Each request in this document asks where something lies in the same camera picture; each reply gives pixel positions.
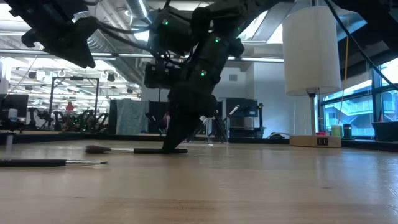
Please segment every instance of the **brush handle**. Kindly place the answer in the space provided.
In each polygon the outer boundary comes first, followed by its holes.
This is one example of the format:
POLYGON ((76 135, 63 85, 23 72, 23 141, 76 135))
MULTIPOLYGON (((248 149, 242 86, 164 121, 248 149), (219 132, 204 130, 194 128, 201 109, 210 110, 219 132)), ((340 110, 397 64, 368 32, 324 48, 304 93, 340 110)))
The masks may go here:
MULTIPOLYGON (((183 154, 187 153, 187 149, 175 149, 170 154, 183 154)), ((144 148, 134 148, 135 154, 163 154, 162 149, 144 149, 144 148)))
POLYGON ((111 152, 126 152, 126 153, 133 153, 134 149, 118 149, 112 148, 111 152))
POLYGON ((66 159, 1 159, 0 167, 58 167, 66 166, 66 159))

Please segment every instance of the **yellow cable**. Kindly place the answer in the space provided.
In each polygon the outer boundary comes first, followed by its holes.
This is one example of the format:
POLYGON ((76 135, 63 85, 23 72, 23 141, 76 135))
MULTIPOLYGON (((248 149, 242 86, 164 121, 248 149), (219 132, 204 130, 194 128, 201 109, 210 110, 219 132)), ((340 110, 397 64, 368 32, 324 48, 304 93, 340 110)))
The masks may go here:
POLYGON ((340 115, 338 117, 338 123, 337 125, 340 124, 343 112, 341 111, 343 109, 343 101, 344 101, 344 90, 346 89, 346 81, 347 81, 347 67, 348 67, 348 47, 349 47, 349 37, 347 35, 347 43, 346 43, 346 65, 345 65, 345 74, 344 74, 344 82, 343 82, 343 94, 341 97, 341 104, 340 104, 340 115))

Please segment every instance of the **pink object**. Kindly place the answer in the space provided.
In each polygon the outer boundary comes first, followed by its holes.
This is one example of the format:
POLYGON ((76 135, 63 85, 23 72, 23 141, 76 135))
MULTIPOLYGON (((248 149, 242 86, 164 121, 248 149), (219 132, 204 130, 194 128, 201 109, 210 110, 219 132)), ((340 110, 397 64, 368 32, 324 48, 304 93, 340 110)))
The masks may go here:
POLYGON ((71 112, 71 111, 73 111, 75 109, 75 107, 72 105, 71 101, 68 102, 68 105, 67 105, 66 109, 67 109, 68 112, 71 112))

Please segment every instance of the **computer monitor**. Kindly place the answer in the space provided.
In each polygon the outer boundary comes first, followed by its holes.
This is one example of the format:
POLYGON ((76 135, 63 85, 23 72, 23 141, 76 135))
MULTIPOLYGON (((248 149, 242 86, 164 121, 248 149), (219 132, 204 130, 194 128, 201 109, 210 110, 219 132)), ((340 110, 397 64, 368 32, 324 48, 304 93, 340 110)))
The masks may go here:
POLYGON ((18 118, 26 118, 28 99, 29 95, 12 94, 7 96, 6 94, 0 94, 0 102, 2 102, 0 109, 17 109, 18 118))

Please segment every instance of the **paintbrush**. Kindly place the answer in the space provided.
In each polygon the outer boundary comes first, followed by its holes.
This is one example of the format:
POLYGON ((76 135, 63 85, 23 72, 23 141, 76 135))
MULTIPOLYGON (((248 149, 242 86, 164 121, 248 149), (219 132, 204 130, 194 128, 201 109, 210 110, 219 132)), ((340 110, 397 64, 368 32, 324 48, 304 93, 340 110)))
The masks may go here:
POLYGON ((0 167, 91 166, 97 164, 108 164, 108 162, 66 159, 0 159, 0 167))
MULTIPOLYGON (((110 148, 103 146, 86 146, 85 152, 87 154, 102 154, 105 152, 126 152, 135 154, 164 154, 161 149, 148 149, 148 148, 132 148, 132 149, 120 149, 120 148, 110 148)), ((170 154, 183 154, 187 153, 187 149, 174 149, 169 152, 170 154)))

